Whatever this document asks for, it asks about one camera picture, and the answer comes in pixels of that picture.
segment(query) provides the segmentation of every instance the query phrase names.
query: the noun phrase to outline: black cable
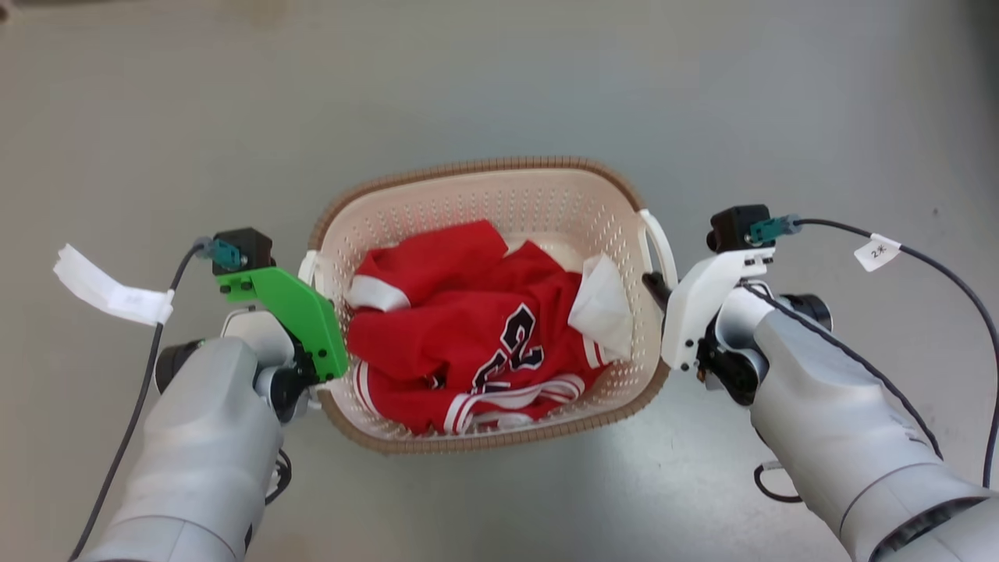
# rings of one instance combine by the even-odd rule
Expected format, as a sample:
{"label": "black cable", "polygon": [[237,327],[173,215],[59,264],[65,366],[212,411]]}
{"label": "black cable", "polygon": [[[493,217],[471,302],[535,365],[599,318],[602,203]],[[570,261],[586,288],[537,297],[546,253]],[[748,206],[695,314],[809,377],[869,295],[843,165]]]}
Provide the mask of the black cable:
{"label": "black cable", "polygon": [[756,483],[756,487],[759,491],[763,493],[764,496],[770,498],[771,500],[783,502],[783,503],[801,503],[801,496],[781,496],[780,494],[774,494],[770,490],[766,489],[763,485],[763,480],[760,475],[763,474],[763,465],[756,467],[756,470],[752,471],[752,481]]}
{"label": "black cable", "polygon": [[[203,248],[202,244],[195,244],[188,250],[187,254],[184,255],[184,259],[181,260],[180,266],[177,268],[177,273],[174,275],[173,282],[170,283],[170,289],[173,291],[177,290],[177,286],[181,283],[181,277],[184,275],[184,270],[187,269],[188,263],[191,258],[199,250]],[[142,386],[139,388],[139,398],[135,401],[135,408],[132,410],[132,417],[129,419],[128,427],[125,428],[125,435],[122,437],[121,444],[118,445],[118,451],[115,452],[115,458],[111,461],[111,468],[108,469],[107,475],[104,477],[104,484],[101,486],[100,493],[97,494],[97,500],[94,501],[94,507],[90,511],[90,518],[87,519],[87,525],[83,528],[83,533],[80,534],[80,540],[76,543],[76,548],[73,549],[73,554],[70,555],[70,562],[76,560],[80,557],[83,552],[83,547],[87,545],[87,539],[90,538],[90,533],[94,530],[94,524],[97,523],[97,516],[101,513],[101,507],[104,506],[104,500],[108,496],[108,490],[111,489],[111,482],[115,479],[115,473],[118,472],[118,466],[122,462],[122,458],[125,456],[125,450],[128,449],[128,443],[132,440],[132,434],[135,433],[135,428],[139,424],[139,414],[142,413],[142,406],[146,402],[146,395],[149,393],[149,384],[153,380],[153,367],[156,366],[156,354],[160,350],[160,337],[163,335],[163,324],[158,323],[156,325],[156,331],[153,332],[153,343],[149,349],[149,359],[146,361],[146,374],[142,378]]]}
{"label": "black cable", "polygon": [[886,377],[884,373],[878,371],[877,368],[874,367],[874,365],[871,365],[869,361],[861,357],[860,354],[858,354],[857,352],[850,349],[848,345],[836,339],[834,336],[832,336],[832,334],[825,331],[818,325],[812,324],[804,317],[802,317],[800,314],[794,312],[793,310],[785,307],[783,304],[777,302],[772,297],[770,297],[770,295],[767,295],[766,293],[760,293],[752,285],[743,285],[743,288],[745,288],[753,295],[756,295],[756,297],[763,299],[764,301],[766,301],[766,304],[784,313],[785,316],[794,319],[795,321],[798,322],[798,324],[804,326],[805,329],[807,329],[808,331],[817,334],[820,338],[825,340],[825,342],[828,343],[829,345],[839,348],[839,350],[845,353],[846,356],[849,357],[850,359],[853,359],[857,363],[863,365],[863,367],[867,369],[867,372],[873,375],[874,378],[876,378],[877,380],[881,381],[881,384],[883,384],[884,387],[888,389],[888,392],[890,392],[892,396],[898,398],[898,400],[902,403],[902,407],[905,408],[905,411],[908,412],[909,415],[916,420],[916,424],[919,426],[919,429],[921,429],[923,431],[923,434],[926,435],[926,439],[929,440],[930,445],[933,447],[933,452],[936,453],[936,456],[940,457],[940,460],[943,460],[943,453],[940,452],[940,444],[937,443],[936,435],[933,435],[933,432],[930,431],[930,428],[926,425],[926,422],[923,421],[922,416],[919,415],[919,412],[916,411],[916,408],[912,405],[912,403],[909,402],[909,399],[906,398],[904,394],[902,394],[902,391],[899,390],[898,387],[896,387],[894,384],[892,384],[890,380],[888,380],[888,377]]}
{"label": "black cable", "polygon": [[271,502],[278,499],[278,496],[287,490],[288,485],[292,483],[292,459],[288,458],[284,449],[278,449],[278,454],[281,455],[281,458],[275,463],[278,465],[278,485],[273,492],[264,498],[264,505],[271,505]]}
{"label": "black cable", "polygon": [[[832,228],[838,228],[840,230],[845,230],[847,232],[859,234],[860,236],[864,236],[866,238],[871,237],[871,233],[867,232],[866,230],[862,230],[857,227],[836,221],[829,221],[823,219],[798,219],[794,221],[794,224],[795,225],[817,224],[822,226],[830,226]],[[985,327],[989,331],[989,339],[992,340],[992,351],[996,359],[996,376],[997,379],[999,379],[999,334],[996,333],[996,325],[992,321],[992,316],[989,314],[989,311],[985,308],[985,304],[982,302],[982,299],[978,298],[978,295],[976,295],[975,292],[971,290],[971,287],[969,287],[968,284],[965,283],[963,279],[958,277],[956,273],[954,273],[953,271],[951,271],[950,269],[948,269],[946,266],[936,261],[935,259],[927,256],[926,254],[918,250],[914,250],[906,246],[905,244],[900,245],[898,249],[902,253],[910,255],[918,259],[919,261],[931,266],[933,269],[939,271],[940,273],[942,273],[945,277],[947,277],[947,279],[950,279],[951,281],[954,282],[955,285],[960,287],[961,290],[964,291],[964,294],[967,295],[969,299],[971,299],[971,302],[975,305],[975,308],[978,310],[978,314],[981,315],[982,320],[985,322]],[[999,394],[996,395],[996,401],[992,407],[992,425],[989,428],[989,440],[985,444],[985,463],[982,467],[982,486],[985,488],[988,488],[992,482],[992,457],[995,454],[997,434],[999,434]]]}

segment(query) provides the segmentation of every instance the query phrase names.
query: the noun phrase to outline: gray table surface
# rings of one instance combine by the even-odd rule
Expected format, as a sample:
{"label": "gray table surface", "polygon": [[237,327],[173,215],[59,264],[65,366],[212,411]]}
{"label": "gray table surface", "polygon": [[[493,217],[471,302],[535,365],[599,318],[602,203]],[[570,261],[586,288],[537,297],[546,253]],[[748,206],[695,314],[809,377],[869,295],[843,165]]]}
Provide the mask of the gray table surface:
{"label": "gray table surface", "polygon": [[[161,288],[197,236],[254,225],[295,268],[321,207],[358,182],[569,154],[638,186],[681,272],[707,255],[712,213],[762,202],[920,248],[999,308],[985,4],[22,4],[0,27],[0,558],[69,552],[151,334],[59,285],[66,242]],[[985,331],[913,260],[864,273],[862,243],[810,228],[770,279],[826,298],[977,478],[996,386]],[[196,266],[166,342],[217,333],[227,310]],[[754,489],[772,457],[747,413],[680,373],[628,421],[529,446],[387,458],[321,415],[286,443],[295,480],[253,562],[846,559],[804,507]]]}

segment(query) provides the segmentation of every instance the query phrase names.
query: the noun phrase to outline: white towel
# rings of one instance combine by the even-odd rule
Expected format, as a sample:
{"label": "white towel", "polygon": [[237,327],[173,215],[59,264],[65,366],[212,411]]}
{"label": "white towel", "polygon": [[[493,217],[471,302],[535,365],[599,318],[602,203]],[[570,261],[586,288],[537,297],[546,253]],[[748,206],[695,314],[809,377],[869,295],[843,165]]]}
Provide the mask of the white towel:
{"label": "white towel", "polygon": [[620,272],[605,254],[582,262],[582,283],[568,313],[568,325],[600,344],[606,359],[631,357],[631,308]]}

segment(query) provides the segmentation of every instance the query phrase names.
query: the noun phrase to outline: laundry basket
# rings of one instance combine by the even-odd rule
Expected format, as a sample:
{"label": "laundry basket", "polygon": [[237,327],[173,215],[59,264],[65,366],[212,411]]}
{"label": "laundry basket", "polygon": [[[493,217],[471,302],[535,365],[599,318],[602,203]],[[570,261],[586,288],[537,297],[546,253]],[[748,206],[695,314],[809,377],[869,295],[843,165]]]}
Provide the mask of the laundry basket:
{"label": "laundry basket", "polygon": [[318,393],[323,409],[341,432],[364,447],[394,454],[458,452],[568,435],[634,414],[662,387],[669,372],[660,360],[662,315],[641,275],[652,271],[651,240],[666,284],[674,287],[672,253],[638,194],[592,160],[482,160],[366,183],[334,201],[320,217],[299,275],[333,301],[346,337],[353,313],[345,295],[368,250],[480,219],[492,221],[510,244],[533,241],[566,269],[578,271],[584,258],[599,252],[610,256],[634,317],[630,360],[611,365],[576,402],[532,425],[474,427],[464,435],[414,435],[402,424],[370,413],[351,377],[327,383]]}

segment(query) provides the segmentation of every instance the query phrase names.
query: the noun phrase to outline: black number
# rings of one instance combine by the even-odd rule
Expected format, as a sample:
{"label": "black number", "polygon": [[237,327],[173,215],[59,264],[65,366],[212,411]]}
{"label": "black number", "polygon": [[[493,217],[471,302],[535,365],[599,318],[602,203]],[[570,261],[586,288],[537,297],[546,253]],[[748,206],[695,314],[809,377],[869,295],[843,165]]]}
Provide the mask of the black number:
{"label": "black number", "polygon": [[503,365],[505,364],[506,364],[506,356],[503,355],[503,353],[498,350],[497,354],[493,356],[493,359],[490,359],[490,362],[483,365],[479,369],[479,372],[476,373],[476,380],[473,386],[475,386],[476,388],[485,388],[486,383],[488,383],[490,380],[490,377],[498,374],[500,372],[500,369],[502,369]]}
{"label": "black number", "polygon": [[517,307],[506,320],[506,330],[502,334],[502,344],[509,351],[509,366],[517,369],[536,369],[544,360],[544,351],[540,346],[532,347],[524,352],[524,347],[530,341],[534,332],[534,315],[524,305]]}
{"label": "black number", "polygon": [[510,370],[536,369],[544,361],[544,350],[541,346],[524,349],[534,333],[534,315],[526,305],[521,304],[516,312],[506,319],[506,327],[499,340],[503,349],[498,349],[488,363],[479,368],[473,384],[477,392],[490,392],[507,388],[509,383],[490,382],[490,379],[503,371],[509,363]]}

